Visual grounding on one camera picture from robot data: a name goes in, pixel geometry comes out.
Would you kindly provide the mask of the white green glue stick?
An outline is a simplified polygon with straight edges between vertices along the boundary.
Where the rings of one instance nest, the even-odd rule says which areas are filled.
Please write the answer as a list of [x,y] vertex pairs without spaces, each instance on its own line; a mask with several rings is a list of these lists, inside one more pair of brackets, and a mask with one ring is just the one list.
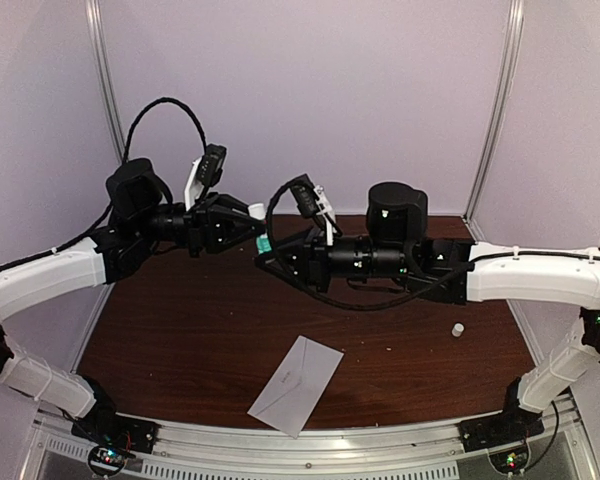
[[271,251],[270,240],[266,228],[266,207],[263,203],[253,203],[248,206],[250,217],[259,222],[256,248],[259,255]]

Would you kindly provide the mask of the grey envelope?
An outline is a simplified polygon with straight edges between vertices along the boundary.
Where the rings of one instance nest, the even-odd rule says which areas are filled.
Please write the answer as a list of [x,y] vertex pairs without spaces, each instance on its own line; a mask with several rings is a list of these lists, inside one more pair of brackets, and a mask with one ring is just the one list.
[[343,357],[342,351],[298,336],[247,414],[297,438]]

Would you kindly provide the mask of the white glue stick cap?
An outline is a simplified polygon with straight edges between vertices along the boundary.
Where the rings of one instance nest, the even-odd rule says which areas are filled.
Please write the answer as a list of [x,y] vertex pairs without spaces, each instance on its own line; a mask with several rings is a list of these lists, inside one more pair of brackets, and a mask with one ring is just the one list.
[[452,328],[452,335],[456,338],[460,337],[465,330],[465,327],[461,323],[455,323]]

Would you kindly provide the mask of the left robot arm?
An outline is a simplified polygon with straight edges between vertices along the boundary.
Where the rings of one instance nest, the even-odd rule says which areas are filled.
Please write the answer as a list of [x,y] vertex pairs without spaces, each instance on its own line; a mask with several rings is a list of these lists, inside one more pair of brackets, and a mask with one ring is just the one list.
[[192,257],[217,254],[265,231],[266,208],[212,191],[223,159],[206,153],[192,164],[184,199],[174,202],[149,159],[121,165],[105,183],[110,205],[83,238],[0,266],[0,383],[82,419],[103,444],[124,433],[95,382],[50,365],[8,343],[2,327],[11,316],[73,291],[109,285],[136,273],[161,242]]

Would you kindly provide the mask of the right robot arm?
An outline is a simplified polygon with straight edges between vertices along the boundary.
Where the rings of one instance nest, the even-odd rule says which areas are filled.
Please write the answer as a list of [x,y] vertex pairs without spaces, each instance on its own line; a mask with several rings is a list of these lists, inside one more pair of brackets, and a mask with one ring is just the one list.
[[314,225],[276,240],[273,205],[251,205],[249,215],[265,228],[257,260],[262,269],[318,301],[328,301],[335,278],[353,284],[388,279],[397,286],[399,304],[417,298],[454,305],[524,300],[579,308],[578,319],[548,358],[508,387],[503,412],[492,423],[499,440],[515,440],[530,426],[531,417],[600,363],[600,244],[541,250],[432,238],[427,233],[427,195],[399,182],[370,188],[366,231],[347,236],[322,187],[300,176],[285,190]]

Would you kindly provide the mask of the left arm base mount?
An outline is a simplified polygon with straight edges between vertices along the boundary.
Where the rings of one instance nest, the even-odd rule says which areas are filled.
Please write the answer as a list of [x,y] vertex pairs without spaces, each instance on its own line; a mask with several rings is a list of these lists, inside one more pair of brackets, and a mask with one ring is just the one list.
[[115,475],[140,467],[140,454],[151,454],[157,440],[157,423],[127,416],[115,418],[118,429],[113,433],[100,433],[85,419],[71,419],[73,436],[89,440],[86,465],[97,477],[109,479]]

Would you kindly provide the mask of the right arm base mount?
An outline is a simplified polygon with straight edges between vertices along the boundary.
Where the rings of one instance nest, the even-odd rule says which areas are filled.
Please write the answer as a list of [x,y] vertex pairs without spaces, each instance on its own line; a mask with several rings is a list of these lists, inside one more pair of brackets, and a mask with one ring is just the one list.
[[508,422],[500,415],[464,420],[458,428],[466,453],[486,450],[493,469],[509,477],[531,465],[529,439],[544,432],[541,420]]

